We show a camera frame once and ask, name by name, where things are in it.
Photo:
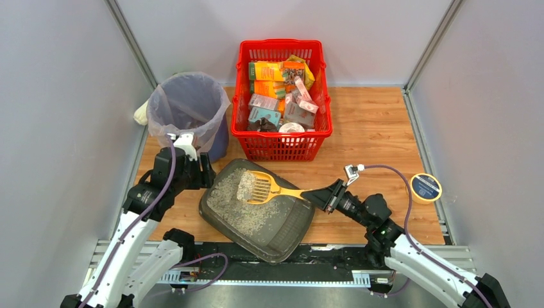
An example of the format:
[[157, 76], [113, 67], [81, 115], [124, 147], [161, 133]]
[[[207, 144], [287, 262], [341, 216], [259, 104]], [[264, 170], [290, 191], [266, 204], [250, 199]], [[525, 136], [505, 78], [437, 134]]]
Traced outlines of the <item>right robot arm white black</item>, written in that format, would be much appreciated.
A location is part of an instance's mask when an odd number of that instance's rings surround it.
[[434, 295], [447, 307], [509, 307], [510, 303], [492, 275], [479, 277], [455, 266], [413, 239], [391, 218], [380, 193], [361, 201], [342, 180], [301, 193], [324, 212], [338, 211], [366, 229], [365, 256], [374, 267], [387, 267]]

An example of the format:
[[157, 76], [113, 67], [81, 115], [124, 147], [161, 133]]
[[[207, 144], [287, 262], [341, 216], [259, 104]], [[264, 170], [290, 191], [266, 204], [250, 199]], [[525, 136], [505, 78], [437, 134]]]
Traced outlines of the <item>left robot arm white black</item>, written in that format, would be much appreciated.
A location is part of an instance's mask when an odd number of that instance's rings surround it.
[[176, 263], [194, 256], [194, 236], [173, 228], [150, 257], [134, 264], [174, 199], [185, 190], [208, 189], [216, 177], [208, 153], [167, 146], [153, 168], [127, 194], [108, 248], [89, 281], [61, 307], [137, 307], [159, 278]]

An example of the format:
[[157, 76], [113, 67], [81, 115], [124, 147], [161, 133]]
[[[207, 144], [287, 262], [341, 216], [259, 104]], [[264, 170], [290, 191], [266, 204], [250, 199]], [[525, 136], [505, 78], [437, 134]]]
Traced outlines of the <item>grey litter box tray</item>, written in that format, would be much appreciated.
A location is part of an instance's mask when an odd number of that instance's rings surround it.
[[296, 187], [254, 162], [236, 158], [217, 174], [213, 186], [201, 197], [200, 216], [263, 261], [283, 262], [305, 237], [315, 209], [309, 202], [289, 196], [273, 198], [263, 205], [250, 205], [238, 200], [241, 176], [248, 170], [269, 173], [286, 188]]

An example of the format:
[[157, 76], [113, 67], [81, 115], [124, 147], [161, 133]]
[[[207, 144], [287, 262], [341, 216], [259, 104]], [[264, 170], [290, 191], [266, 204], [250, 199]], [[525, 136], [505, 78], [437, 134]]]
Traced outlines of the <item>yellow litter scoop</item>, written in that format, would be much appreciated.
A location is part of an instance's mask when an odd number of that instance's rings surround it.
[[300, 200], [304, 200], [300, 194], [305, 190], [300, 189], [288, 189], [280, 186], [274, 177], [269, 173], [262, 171], [251, 171], [256, 177], [255, 188], [253, 190], [252, 198], [249, 202], [245, 202], [251, 205], [263, 205], [273, 198], [278, 196], [290, 196]]

